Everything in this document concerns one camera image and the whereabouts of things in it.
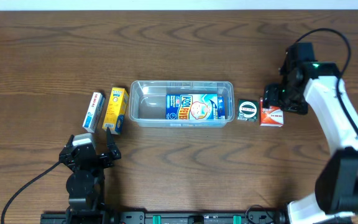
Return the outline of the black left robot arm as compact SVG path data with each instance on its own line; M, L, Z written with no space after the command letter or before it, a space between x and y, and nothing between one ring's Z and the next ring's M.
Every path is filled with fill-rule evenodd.
M69 194L68 223L109 223L114 212L105 205L104 170L121 158L111 130L106 130L108 152L97 154L91 133L70 136L59 153L59 162L73 173L66 189Z

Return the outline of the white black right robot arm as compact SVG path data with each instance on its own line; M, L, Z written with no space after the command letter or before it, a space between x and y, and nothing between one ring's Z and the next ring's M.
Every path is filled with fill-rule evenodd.
M310 42L286 50L281 83L265 87L262 106L307 114L313 109L331 158L314 192L287 204L277 223L350 223L358 214L358 115L333 62L319 62Z

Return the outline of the blue Kool Fever box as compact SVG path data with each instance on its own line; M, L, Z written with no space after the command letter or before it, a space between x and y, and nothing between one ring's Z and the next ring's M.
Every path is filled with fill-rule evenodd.
M167 119L226 119L224 98L210 93L167 95L165 114Z

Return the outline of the red white medicine box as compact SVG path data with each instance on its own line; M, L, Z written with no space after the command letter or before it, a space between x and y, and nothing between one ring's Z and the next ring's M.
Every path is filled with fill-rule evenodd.
M282 127L284 124L283 111L276 106L270 106L269 108L264 108L263 102L264 102L263 98L260 98L259 100L260 126Z

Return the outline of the green round-logo small box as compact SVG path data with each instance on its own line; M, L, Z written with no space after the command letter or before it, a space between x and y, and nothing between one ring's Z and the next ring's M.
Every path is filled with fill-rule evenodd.
M242 121L256 122L259 117L259 103L251 100L239 100L237 119Z

